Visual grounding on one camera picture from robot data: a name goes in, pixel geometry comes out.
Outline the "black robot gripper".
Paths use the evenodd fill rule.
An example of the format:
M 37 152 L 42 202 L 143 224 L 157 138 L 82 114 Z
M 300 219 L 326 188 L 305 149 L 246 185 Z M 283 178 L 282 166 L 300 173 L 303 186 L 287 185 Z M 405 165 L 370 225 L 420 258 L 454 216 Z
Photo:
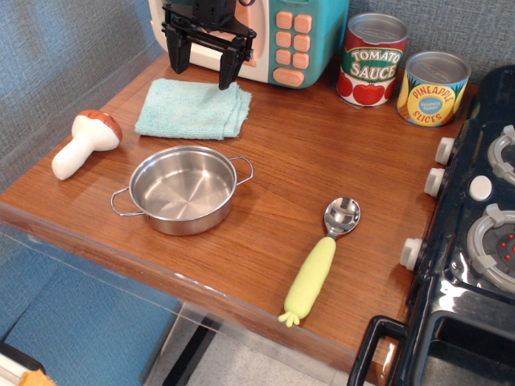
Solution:
M 235 1 L 166 1 L 163 33 L 171 68 L 180 74 L 190 64 L 192 44 L 222 53 L 218 87 L 226 90 L 244 61 L 253 58 L 257 33 L 236 17 Z

